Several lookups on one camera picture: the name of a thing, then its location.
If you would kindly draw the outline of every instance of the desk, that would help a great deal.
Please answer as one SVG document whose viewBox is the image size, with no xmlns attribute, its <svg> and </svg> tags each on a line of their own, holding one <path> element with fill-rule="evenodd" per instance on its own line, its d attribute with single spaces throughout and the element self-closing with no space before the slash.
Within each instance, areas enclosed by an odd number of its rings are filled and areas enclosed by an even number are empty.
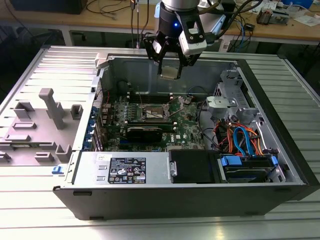
<svg viewBox="0 0 320 240">
<path fill-rule="evenodd" d="M 5 0 L 0 0 L 0 25 L 21 27 L 7 10 Z M 101 0 L 101 5 L 115 4 L 112 0 Z M 129 5 L 128 1 L 117 6 L 105 8 L 107 11 L 117 10 Z M 131 9 L 126 8 L 116 12 L 117 20 L 102 14 L 92 13 L 86 9 L 79 15 L 51 12 L 15 11 L 9 4 L 13 14 L 28 28 L 55 29 L 63 34 L 66 46 L 73 46 L 73 39 L 70 31 L 89 31 L 104 33 L 131 33 Z M 98 3 L 93 3 L 90 9 L 99 12 Z M 146 30 L 150 32 L 155 27 L 155 5 L 150 5 L 149 21 Z M 144 26 L 147 20 L 147 5 L 140 4 L 139 27 Z M 137 13 L 134 14 L 133 28 L 137 29 Z"/>
<path fill-rule="evenodd" d="M 107 5 L 114 3 L 112 0 L 101 0 L 101 4 Z M 116 10 L 128 6 L 128 2 L 123 2 L 117 6 L 112 6 L 109 10 Z M 32 11 L 15 11 L 9 6 L 15 16 L 29 28 L 57 29 L 62 31 L 65 44 L 73 45 L 70 31 L 92 31 L 92 32 L 111 32 L 111 33 L 131 33 L 131 10 L 129 8 L 117 12 L 117 20 L 112 20 L 101 14 L 87 11 L 86 9 L 80 15 L 71 15 L 64 13 L 50 12 L 32 12 Z M 93 11 L 99 11 L 98 4 L 90 6 Z M 312 11 L 320 11 L 319 6 L 313 5 Z M 150 5 L 149 22 L 146 29 L 154 29 L 155 26 L 155 5 Z M 289 20 L 288 25 L 260 25 L 256 22 L 256 14 L 243 13 L 246 22 L 255 25 L 252 41 L 272 42 L 282 44 L 303 44 L 317 45 L 320 41 L 320 25 L 309 27 L 293 19 Z M 147 19 L 147 5 L 140 5 L 140 28 L 143 27 Z M 6 9 L 4 0 L 0 0 L 0 25 L 21 27 L 21 25 L 11 16 Z M 133 20 L 133 27 L 137 28 L 137 19 Z M 240 31 L 233 23 L 230 29 L 222 37 L 220 52 L 226 52 L 230 41 L 237 38 Z"/>
<path fill-rule="evenodd" d="M 320 6 L 312 5 L 311 11 L 320 11 Z M 269 42 L 281 44 L 303 44 L 303 45 L 317 45 L 320 41 L 320 24 L 316 26 L 307 26 L 293 19 L 289 19 L 287 25 L 257 24 L 257 15 L 254 13 L 242 13 L 242 17 L 246 23 L 255 25 L 252 41 Z M 309 16 L 314 16 L 315 12 L 309 12 Z M 237 24 L 234 22 L 229 30 L 225 33 L 219 52 L 226 52 L 228 50 L 231 40 L 235 40 L 240 31 Z"/>
</svg>

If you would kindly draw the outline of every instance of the warning label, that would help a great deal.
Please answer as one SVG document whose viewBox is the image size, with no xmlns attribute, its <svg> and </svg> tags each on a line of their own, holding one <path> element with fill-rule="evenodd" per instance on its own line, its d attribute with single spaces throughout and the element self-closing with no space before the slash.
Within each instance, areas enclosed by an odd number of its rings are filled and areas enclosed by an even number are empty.
<svg viewBox="0 0 320 240">
<path fill-rule="evenodd" d="M 110 184 L 145 184 L 146 158 L 111 158 L 108 182 Z"/>
</svg>

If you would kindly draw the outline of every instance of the side panel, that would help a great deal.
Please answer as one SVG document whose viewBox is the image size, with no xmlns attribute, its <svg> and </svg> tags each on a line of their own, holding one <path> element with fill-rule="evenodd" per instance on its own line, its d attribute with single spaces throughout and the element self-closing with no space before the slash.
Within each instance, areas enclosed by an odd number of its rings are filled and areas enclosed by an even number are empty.
<svg viewBox="0 0 320 240">
<path fill-rule="evenodd" d="M 301 192 L 295 197 L 294 200 L 301 200 L 311 193 L 315 192 L 320 188 L 320 183 L 310 166 L 302 155 L 301 151 L 297 147 L 295 141 L 288 132 L 283 121 L 280 119 L 275 108 L 267 97 L 265 91 L 261 87 L 260 83 L 256 79 L 254 73 L 250 69 L 249 65 L 245 60 L 238 60 L 238 65 L 244 73 L 246 80 L 248 81 L 249 88 L 252 89 L 254 95 L 263 109 L 265 115 L 270 122 L 275 134 L 277 135 L 281 145 L 285 149 L 286 154 L 290 158 L 295 170 L 299 173 L 301 180 L 308 185 L 304 192 Z"/>
<path fill-rule="evenodd" d="M 304 186 L 60 189 L 53 192 L 76 218 L 154 219 L 264 215 Z"/>
</svg>

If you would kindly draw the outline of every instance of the green circuit board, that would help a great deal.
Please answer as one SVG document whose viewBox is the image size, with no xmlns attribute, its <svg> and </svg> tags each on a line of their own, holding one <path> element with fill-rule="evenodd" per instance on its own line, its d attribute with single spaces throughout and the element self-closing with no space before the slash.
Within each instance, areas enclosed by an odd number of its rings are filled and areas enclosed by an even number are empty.
<svg viewBox="0 0 320 240">
<path fill-rule="evenodd" d="M 159 122 L 162 117 L 164 104 L 141 104 L 129 103 L 125 97 L 116 98 L 111 102 L 112 116 L 111 120 L 106 122 L 104 127 L 107 130 L 107 144 L 104 146 L 106 152 L 167 152 L 170 149 L 203 149 L 204 141 L 200 134 L 197 122 L 196 102 L 182 102 L 175 100 L 169 105 L 168 114 L 173 114 L 169 119 L 164 119 L 162 124 L 150 125 L 163 129 L 162 138 L 159 142 L 154 143 L 136 143 L 127 141 L 127 129 L 130 127 L 126 123 L 138 124 L 144 127 L 146 119 L 148 121 Z"/>
</svg>

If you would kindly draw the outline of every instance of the motherboard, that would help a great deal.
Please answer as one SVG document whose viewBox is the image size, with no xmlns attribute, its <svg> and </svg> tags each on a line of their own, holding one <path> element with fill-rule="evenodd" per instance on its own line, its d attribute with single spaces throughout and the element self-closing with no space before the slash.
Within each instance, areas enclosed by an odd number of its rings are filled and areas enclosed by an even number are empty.
<svg viewBox="0 0 320 240">
<path fill-rule="evenodd" d="M 106 152 L 204 149 L 190 96 L 111 96 L 102 109 L 102 127 Z"/>
</svg>

